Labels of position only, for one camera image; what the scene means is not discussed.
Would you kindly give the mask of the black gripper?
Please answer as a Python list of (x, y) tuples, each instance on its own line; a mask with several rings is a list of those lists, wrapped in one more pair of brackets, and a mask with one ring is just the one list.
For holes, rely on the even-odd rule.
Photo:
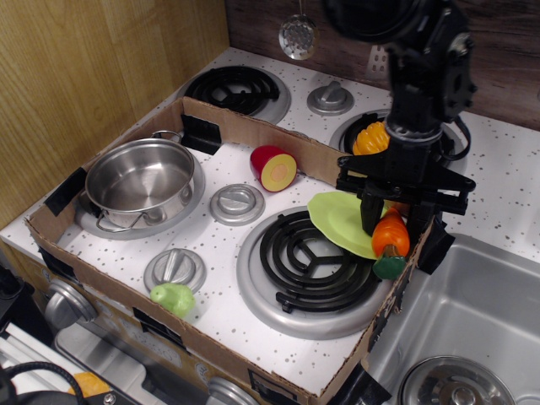
[(422, 143), (392, 139), (387, 150), (337, 160), (337, 189), (361, 199), (362, 229), (373, 235), (385, 201), (411, 205), (407, 230), (412, 246), (435, 211), (463, 215), (476, 183), (444, 166), (444, 134)]

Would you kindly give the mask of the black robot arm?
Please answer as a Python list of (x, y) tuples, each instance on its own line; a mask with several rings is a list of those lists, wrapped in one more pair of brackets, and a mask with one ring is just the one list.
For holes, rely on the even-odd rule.
[(460, 118), (477, 90), (467, 17), (453, 1), (325, 1), (322, 7), (339, 34), (384, 47), (392, 97), (388, 148), (339, 159), (337, 189), (360, 199), (368, 235), (386, 201), (408, 205), (409, 236), (417, 240), (439, 213), (463, 215), (476, 187), (431, 156), (443, 124), (470, 135)]

